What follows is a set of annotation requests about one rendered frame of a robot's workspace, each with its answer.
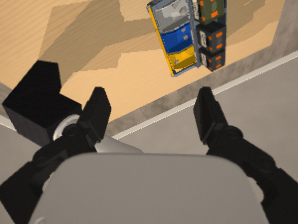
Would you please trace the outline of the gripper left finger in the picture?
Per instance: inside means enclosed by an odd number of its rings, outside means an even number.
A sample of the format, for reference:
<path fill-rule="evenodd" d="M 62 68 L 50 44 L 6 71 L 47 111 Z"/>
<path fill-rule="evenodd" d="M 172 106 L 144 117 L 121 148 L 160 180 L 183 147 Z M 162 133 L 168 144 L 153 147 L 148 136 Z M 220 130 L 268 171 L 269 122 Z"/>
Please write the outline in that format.
<path fill-rule="evenodd" d="M 87 104 L 87 105 L 86 105 Z M 111 105 L 106 91 L 95 87 L 77 123 L 62 130 L 62 136 L 40 148 L 32 158 L 0 185 L 0 201 L 14 224 L 28 224 L 43 193 L 43 185 L 66 159 L 97 152 L 103 140 Z"/>

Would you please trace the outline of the yellow open bin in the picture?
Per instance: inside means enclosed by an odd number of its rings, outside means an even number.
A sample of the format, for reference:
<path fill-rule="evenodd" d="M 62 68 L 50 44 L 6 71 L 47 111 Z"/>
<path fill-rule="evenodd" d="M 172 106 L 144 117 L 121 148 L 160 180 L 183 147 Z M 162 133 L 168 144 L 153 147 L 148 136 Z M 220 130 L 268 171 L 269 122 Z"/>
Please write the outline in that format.
<path fill-rule="evenodd" d="M 180 52 L 167 53 L 170 66 L 174 69 L 184 69 L 196 62 L 193 44 Z M 179 63 L 175 64 L 175 60 Z"/>

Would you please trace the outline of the blue bin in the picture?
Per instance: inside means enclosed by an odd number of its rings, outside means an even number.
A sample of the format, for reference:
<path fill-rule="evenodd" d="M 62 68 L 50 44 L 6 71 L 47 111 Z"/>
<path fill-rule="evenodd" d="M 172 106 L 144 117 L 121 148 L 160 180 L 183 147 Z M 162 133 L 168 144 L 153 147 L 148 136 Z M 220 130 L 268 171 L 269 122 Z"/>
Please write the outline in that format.
<path fill-rule="evenodd" d="M 193 44 L 189 25 L 190 24 L 188 22 L 187 24 L 175 29 L 174 31 L 166 32 L 163 34 L 161 33 L 161 38 L 162 38 L 165 50 L 168 53 L 180 52 L 181 50 Z M 182 32 L 181 30 L 185 27 L 186 27 L 186 30 Z M 187 40 L 183 39 L 184 35 L 188 36 Z"/>

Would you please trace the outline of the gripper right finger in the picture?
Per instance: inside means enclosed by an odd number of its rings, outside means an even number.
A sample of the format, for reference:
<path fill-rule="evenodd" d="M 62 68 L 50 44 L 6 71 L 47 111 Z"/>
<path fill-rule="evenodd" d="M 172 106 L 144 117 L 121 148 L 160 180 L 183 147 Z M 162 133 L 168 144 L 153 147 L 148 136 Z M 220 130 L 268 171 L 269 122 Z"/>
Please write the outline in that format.
<path fill-rule="evenodd" d="M 200 88 L 193 112 L 200 141 L 209 147 L 206 155 L 237 164 L 257 182 L 269 224 L 298 224 L 298 182 L 278 168 L 268 153 L 245 140 L 239 128 L 228 125 L 209 86 Z"/>

